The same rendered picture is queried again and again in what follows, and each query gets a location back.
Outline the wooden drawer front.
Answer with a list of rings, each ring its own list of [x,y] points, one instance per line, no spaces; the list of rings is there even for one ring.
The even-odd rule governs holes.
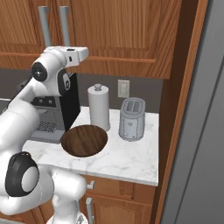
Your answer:
[[[118,199],[133,198],[134,184],[121,180],[114,180],[110,178],[99,178],[94,176],[82,175],[88,183],[94,181],[94,189],[87,190],[88,193],[111,196]]]

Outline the grey fridge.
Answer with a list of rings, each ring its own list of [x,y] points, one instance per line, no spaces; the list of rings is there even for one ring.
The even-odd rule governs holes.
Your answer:
[[[224,0],[208,0],[160,224],[224,224]]]

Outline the dark wooden bowl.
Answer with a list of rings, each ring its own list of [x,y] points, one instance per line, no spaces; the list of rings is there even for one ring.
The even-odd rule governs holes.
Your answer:
[[[93,156],[103,150],[108,141],[107,132],[95,125],[71,128],[61,138],[62,148],[78,158]]]

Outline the wooden wall cabinet door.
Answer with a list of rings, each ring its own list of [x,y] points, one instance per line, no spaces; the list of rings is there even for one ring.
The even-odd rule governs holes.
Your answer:
[[[105,74],[168,79],[182,0],[55,0],[68,8],[73,46],[89,56],[72,69]]]
[[[46,48],[39,6],[47,6],[52,44],[59,42],[54,0],[0,0],[0,68],[28,69]]]

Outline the white paper towel roll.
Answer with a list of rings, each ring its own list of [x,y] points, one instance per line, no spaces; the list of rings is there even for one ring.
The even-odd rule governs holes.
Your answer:
[[[109,123],[109,88],[100,83],[87,90],[90,123],[108,131]]]

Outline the tall wooden side panel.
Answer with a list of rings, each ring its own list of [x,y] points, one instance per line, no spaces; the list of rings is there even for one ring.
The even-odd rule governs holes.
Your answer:
[[[155,190],[150,224],[159,224],[162,216],[207,4],[208,0],[182,0],[171,78],[164,82],[161,96],[158,187]]]

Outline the wooden base cabinet door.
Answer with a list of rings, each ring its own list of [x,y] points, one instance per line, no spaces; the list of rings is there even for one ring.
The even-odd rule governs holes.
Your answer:
[[[93,224],[150,224],[151,205],[86,193],[80,200],[80,210],[85,215],[87,198],[92,199]]]

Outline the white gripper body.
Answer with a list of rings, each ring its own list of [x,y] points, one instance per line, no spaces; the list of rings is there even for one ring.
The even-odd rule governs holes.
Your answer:
[[[89,55],[87,47],[77,47],[76,50],[78,52],[80,62],[84,61]]]

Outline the white wall outlet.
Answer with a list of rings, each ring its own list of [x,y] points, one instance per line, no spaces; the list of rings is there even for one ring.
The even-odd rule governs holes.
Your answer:
[[[120,98],[130,97],[130,82],[128,80],[118,81],[118,96]]]

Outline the silver toaster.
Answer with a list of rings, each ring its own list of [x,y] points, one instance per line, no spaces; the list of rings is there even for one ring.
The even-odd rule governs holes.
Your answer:
[[[123,101],[120,110],[119,136],[129,142],[139,141],[144,136],[145,101],[130,97]]]

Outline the grey coffee machine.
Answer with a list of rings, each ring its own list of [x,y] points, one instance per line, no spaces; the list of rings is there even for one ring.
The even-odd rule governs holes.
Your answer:
[[[57,96],[36,97],[31,104],[38,111],[40,122],[30,139],[32,141],[59,144],[65,132],[60,98]]]

